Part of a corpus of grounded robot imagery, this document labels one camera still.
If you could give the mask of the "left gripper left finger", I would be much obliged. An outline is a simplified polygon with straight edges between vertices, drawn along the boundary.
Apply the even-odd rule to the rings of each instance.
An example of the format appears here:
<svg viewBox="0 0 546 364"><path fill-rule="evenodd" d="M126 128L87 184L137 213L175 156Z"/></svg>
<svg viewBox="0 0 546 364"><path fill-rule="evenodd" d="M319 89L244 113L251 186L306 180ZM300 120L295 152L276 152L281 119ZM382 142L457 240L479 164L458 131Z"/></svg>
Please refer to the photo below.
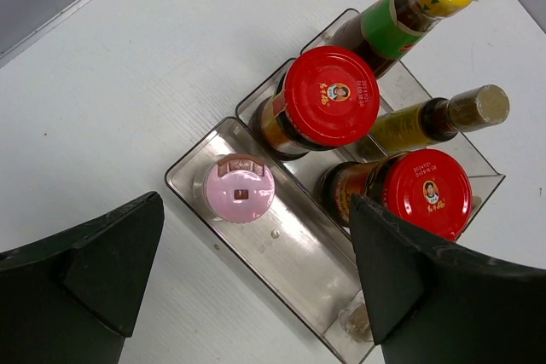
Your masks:
<svg viewBox="0 0 546 364"><path fill-rule="evenodd" d="M160 242L148 192L1 254L3 363L116 363L137 323Z"/></svg>

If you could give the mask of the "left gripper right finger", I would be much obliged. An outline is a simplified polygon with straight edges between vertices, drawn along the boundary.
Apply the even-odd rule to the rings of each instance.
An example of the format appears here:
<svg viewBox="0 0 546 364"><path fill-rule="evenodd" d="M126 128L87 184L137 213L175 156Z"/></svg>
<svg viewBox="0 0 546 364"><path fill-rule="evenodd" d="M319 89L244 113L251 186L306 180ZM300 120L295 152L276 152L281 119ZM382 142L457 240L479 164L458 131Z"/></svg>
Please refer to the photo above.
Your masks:
<svg viewBox="0 0 546 364"><path fill-rule="evenodd" d="M460 246L362 195L349 227L385 362L544 362L542 269Z"/></svg>

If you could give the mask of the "red lid sauce jar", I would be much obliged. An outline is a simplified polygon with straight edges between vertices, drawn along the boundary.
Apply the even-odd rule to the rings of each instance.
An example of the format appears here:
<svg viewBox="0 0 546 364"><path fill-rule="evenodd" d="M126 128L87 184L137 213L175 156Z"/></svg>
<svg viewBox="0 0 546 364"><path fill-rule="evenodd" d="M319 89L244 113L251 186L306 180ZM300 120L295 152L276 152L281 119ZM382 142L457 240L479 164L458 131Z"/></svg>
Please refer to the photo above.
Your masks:
<svg viewBox="0 0 546 364"><path fill-rule="evenodd" d="M369 65L339 46L300 55L249 122L257 139L282 161L350 145L378 117L380 89Z"/></svg>
<svg viewBox="0 0 546 364"><path fill-rule="evenodd" d="M454 241L468 225L472 189L467 173L436 149L402 152L325 171L315 187L322 207L340 226L349 225L352 195L364 195L401 219Z"/></svg>

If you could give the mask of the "small yellow bottle brown cap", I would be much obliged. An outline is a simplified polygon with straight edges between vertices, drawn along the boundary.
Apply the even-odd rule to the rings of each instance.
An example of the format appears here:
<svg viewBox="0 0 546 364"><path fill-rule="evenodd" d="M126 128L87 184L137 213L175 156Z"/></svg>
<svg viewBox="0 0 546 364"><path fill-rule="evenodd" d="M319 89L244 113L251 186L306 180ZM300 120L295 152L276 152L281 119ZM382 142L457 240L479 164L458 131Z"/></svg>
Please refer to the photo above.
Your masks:
<svg viewBox="0 0 546 364"><path fill-rule="evenodd" d="M447 99L436 97L381 114L370 132L356 143L366 160L448 142L460 133L502 124L509 115L505 91L494 84Z"/></svg>

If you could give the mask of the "pink cap white bottle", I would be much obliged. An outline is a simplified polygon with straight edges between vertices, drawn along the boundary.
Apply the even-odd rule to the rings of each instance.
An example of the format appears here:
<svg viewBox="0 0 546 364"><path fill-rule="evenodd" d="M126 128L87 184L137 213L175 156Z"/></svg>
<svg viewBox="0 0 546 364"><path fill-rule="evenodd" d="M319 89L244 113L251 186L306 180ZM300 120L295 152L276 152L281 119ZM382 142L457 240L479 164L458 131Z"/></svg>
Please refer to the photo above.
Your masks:
<svg viewBox="0 0 546 364"><path fill-rule="evenodd" d="M276 197L272 171L247 153L217 155L193 179L197 207L213 220L248 223L262 217Z"/></svg>

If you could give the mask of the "green bottle yellow cap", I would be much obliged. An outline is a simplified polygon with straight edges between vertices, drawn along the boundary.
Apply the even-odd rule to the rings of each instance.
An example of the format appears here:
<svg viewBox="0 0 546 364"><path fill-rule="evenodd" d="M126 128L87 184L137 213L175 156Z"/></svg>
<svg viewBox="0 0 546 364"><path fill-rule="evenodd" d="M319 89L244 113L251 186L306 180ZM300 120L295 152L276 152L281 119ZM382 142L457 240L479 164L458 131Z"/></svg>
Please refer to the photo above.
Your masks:
<svg viewBox="0 0 546 364"><path fill-rule="evenodd" d="M377 78L386 74L441 20L473 0L379 0L348 20L329 43L360 56Z"/></svg>

